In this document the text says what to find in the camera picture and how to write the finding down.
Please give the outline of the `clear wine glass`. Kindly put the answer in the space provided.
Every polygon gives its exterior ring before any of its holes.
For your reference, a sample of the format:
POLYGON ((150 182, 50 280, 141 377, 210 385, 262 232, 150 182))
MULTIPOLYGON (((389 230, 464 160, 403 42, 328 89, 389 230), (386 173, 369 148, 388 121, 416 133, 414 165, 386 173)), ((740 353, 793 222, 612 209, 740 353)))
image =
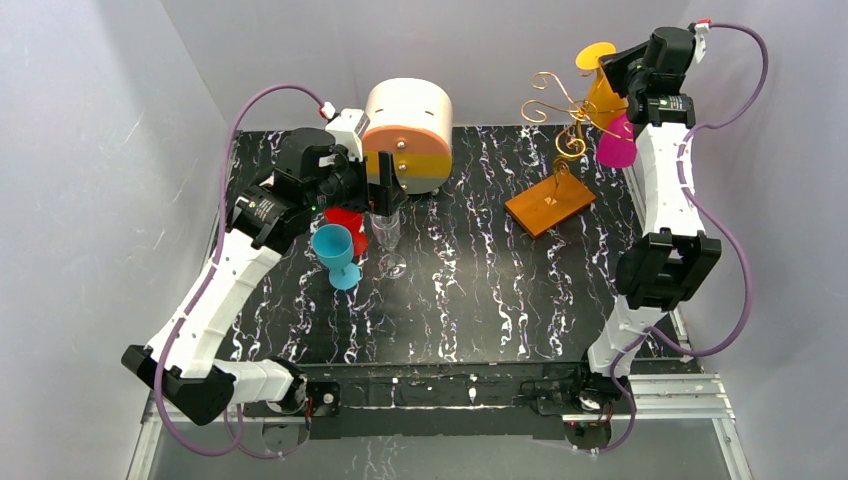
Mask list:
POLYGON ((390 216, 373 214, 370 216, 372 233, 383 254, 378 266, 385 278, 396 280, 406 271, 406 259, 396 251, 401 238, 400 213, 390 216))

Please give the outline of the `yellow wine glass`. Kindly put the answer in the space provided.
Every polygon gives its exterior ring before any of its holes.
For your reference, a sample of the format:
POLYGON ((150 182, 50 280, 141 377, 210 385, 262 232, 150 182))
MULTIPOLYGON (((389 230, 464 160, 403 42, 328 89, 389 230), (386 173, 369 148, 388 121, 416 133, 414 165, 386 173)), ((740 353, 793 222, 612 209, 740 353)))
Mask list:
POLYGON ((593 77, 585 97, 584 109, 591 122, 600 128, 607 128, 616 118, 623 115, 627 108, 627 100, 612 90, 601 67, 600 58, 615 52, 614 44, 596 42, 581 50, 575 58, 579 74, 583 77, 593 77))

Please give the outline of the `blue wine glass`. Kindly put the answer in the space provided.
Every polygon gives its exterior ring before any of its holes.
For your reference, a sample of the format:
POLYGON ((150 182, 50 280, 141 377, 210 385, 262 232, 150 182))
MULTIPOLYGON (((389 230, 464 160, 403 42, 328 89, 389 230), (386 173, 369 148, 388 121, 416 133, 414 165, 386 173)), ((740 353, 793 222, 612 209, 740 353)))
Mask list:
POLYGON ((332 287, 350 290, 359 283, 362 274, 353 262, 353 238, 346 228, 337 224, 323 225, 313 233, 310 245, 319 262, 328 270, 332 287))

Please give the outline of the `red wine glass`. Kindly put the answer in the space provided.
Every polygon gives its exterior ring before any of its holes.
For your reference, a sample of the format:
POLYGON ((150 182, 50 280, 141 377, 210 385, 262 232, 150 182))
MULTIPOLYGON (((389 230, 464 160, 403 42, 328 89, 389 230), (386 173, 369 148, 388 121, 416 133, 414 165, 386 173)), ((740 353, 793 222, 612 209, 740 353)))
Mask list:
POLYGON ((328 223, 343 226, 350 232, 355 257, 359 257, 365 252, 368 241, 364 234, 364 216, 361 213, 336 207, 326 210, 324 216, 328 223))

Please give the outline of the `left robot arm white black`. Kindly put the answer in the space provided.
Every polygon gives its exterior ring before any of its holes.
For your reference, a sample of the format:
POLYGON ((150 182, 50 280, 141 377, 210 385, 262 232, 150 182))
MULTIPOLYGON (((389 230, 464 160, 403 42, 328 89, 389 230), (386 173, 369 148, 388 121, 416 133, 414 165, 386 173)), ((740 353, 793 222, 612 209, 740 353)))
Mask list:
POLYGON ((216 249, 182 304, 150 341, 128 346, 122 364, 158 404, 170 402, 199 426, 239 404, 297 408, 305 374, 278 358, 217 359, 225 334, 316 215, 343 208, 390 216, 406 197, 392 152, 363 153, 341 134, 313 127, 284 134, 277 160, 230 205, 216 249))

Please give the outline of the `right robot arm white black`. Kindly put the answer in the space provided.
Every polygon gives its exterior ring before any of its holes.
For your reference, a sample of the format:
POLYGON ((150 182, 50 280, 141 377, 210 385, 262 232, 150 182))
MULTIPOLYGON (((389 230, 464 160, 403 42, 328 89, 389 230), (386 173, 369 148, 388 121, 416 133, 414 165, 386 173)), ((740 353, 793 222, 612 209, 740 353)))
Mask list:
POLYGON ((570 394, 578 401, 599 406, 621 398, 650 328, 692 298, 721 256, 720 240, 706 235, 686 196, 693 187, 685 178, 691 155, 683 139, 696 118, 681 88, 690 65, 705 53, 708 28, 706 22, 658 27, 647 41, 599 58, 612 91, 627 101, 645 220, 641 238, 616 266, 613 311, 574 370, 570 394))

